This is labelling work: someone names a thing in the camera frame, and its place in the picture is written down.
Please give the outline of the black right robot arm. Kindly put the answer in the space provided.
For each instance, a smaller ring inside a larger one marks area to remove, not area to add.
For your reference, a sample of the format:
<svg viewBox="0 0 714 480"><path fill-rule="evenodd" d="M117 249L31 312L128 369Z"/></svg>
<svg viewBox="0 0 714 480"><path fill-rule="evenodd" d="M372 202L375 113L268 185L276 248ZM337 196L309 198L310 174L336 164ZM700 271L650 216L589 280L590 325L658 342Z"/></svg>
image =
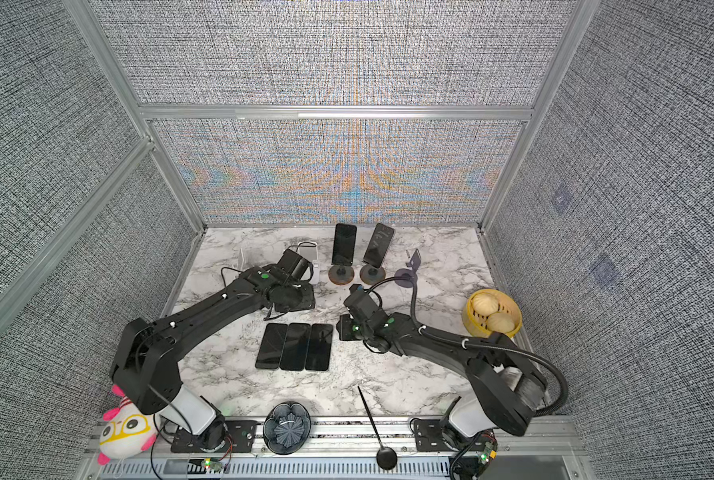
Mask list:
<svg viewBox="0 0 714 480"><path fill-rule="evenodd" d="M354 284L344 300L339 334L360 341L374 354L420 358L464 377L472 389L451 404L439 422L449 447L500 429L525 435L536 417L552 415L568 401L570 389L563 373L547 359L521 349L510 337L457 335L421 323L416 316L418 287L412 287L410 312L388 313L374 290L392 277L364 287Z"/></svg>

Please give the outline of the black phone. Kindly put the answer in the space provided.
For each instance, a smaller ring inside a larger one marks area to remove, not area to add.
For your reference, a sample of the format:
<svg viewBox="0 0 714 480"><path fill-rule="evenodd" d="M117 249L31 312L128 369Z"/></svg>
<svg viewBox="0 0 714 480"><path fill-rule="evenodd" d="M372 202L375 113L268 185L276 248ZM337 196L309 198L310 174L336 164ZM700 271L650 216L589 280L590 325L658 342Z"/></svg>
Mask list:
<svg viewBox="0 0 714 480"><path fill-rule="evenodd" d="M331 324L314 324L310 331L305 369L328 371L334 327Z"/></svg>
<svg viewBox="0 0 714 480"><path fill-rule="evenodd" d="M302 371L305 368L311 325L290 323L288 325L279 368L284 371Z"/></svg>
<svg viewBox="0 0 714 480"><path fill-rule="evenodd" d="M357 226L337 223L333 242L332 264L351 266L354 259Z"/></svg>
<svg viewBox="0 0 714 480"><path fill-rule="evenodd" d="M395 229L383 223L378 223L368 242L363 262L374 268L382 266L395 234Z"/></svg>
<svg viewBox="0 0 714 480"><path fill-rule="evenodd" d="M287 324L269 323L266 325L255 360L256 369L275 370L279 367L287 331Z"/></svg>

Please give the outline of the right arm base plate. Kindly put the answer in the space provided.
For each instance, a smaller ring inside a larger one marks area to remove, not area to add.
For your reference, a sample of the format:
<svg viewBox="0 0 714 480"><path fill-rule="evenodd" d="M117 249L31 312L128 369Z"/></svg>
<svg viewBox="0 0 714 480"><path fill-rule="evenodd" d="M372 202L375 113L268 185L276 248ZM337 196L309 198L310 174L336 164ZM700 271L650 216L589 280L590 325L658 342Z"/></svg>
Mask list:
<svg viewBox="0 0 714 480"><path fill-rule="evenodd" d="M442 418L412 418L409 427L418 452L458 452L474 438L459 432Z"/></svg>

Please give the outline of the purple round phone stand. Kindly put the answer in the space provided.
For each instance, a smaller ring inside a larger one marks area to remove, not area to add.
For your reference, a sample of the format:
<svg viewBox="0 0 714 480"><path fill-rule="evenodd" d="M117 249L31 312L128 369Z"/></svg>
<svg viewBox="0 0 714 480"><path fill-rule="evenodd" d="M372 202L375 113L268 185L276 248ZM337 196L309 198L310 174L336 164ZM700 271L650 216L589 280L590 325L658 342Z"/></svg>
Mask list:
<svg viewBox="0 0 714 480"><path fill-rule="evenodd" d="M406 289L412 289L418 279L418 270L422 264L420 251L415 249L404 268L398 269L395 274L395 283Z"/></svg>

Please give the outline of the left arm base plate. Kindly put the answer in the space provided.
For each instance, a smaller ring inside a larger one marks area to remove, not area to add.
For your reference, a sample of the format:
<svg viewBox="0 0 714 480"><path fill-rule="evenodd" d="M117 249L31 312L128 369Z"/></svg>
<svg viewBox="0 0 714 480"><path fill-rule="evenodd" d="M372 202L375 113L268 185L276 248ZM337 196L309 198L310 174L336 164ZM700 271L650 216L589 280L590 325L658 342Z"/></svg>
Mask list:
<svg viewBox="0 0 714 480"><path fill-rule="evenodd" d="M252 420L224 420L214 423L203 434L193 436L179 428L172 440L171 453L218 454L250 453L258 423Z"/></svg>

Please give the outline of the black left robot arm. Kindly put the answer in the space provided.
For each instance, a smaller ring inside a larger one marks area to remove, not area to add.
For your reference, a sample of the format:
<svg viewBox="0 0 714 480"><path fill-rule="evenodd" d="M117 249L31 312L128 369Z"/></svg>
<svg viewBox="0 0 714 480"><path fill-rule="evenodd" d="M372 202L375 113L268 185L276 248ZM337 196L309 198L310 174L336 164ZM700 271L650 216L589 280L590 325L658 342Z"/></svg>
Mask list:
<svg viewBox="0 0 714 480"><path fill-rule="evenodd" d="M314 288L278 264L252 267L205 300L170 316L130 321L112 360L110 378L145 415L164 417L211 452L225 443L223 415L182 382L179 362L227 325L262 309L281 314L311 310Z"/></svg>

